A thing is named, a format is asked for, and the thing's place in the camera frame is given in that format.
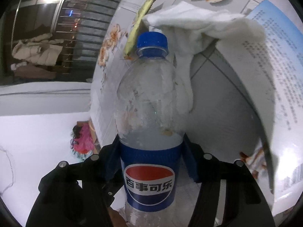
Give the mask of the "Pepsi plastic bottle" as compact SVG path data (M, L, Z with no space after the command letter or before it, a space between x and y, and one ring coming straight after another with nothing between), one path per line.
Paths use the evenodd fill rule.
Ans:
M159 32L137 40L137 56L123 76L115 103L131 226L172 226L175 191L189 103L182 79L166 59Z

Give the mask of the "yellow snack bag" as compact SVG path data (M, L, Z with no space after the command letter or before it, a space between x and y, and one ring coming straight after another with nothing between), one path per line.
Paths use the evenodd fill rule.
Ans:
M123 50L124 59L132 60L131 56L133 55L136 47L137 37L140 32L142 19L150 11L155 1L156 0L146 0L136 13L136 17L133 21L132 28L128 34L127 42Z

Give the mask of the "white cotton glove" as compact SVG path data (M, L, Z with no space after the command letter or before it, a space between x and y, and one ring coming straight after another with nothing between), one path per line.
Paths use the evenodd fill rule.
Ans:
M188 110L193 108L194 95L190 68L193 57L204 51L214 40L239 42L265 39L264 28L243 14L228 10L212 11L187 2L160 9L143 17L150 31L163 33L168 40L169 53L176 61L188 96Z

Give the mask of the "pink doll toy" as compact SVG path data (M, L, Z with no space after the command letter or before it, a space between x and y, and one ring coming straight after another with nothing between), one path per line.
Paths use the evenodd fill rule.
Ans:
M93 154L94 142L88 122L78 122L72 129L70 148L74 156L85 160Z

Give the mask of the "floral bed sheet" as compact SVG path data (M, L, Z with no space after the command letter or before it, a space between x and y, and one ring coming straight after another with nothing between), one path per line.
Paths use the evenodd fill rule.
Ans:
M298 122L294 60L282 22L285 15L263 2L250 18L264 26L266 38L258 42L241 32L230 39L208 36L183 22L169 26L169 59L177 65L188 92L190 140L219 159L232 161L240 152L263 148L267 168L249 160L258 171L258 183L278 215L297 202L300 185L292 186L296 167Z

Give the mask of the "printed paper booklet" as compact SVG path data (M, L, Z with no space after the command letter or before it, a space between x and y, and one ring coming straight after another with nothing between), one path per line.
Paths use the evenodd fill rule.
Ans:
M216 47L242 81L265 130L277 215L302 194L302 33L267 0L249 19L263 27L264 41L221 40Z

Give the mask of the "beige hanging jacket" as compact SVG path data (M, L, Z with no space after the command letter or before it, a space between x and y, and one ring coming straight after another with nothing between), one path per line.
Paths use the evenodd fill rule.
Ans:
M12 49L12 57L34 65L55 66L63 49L64 39L53 39L45 33L30 39L19 40Z

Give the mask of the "balcony metal railing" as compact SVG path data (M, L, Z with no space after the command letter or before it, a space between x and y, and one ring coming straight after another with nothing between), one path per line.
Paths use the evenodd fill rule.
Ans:
M121 0L61 0L51 33L63 39L57 65L63 72L93 68L110 21Z

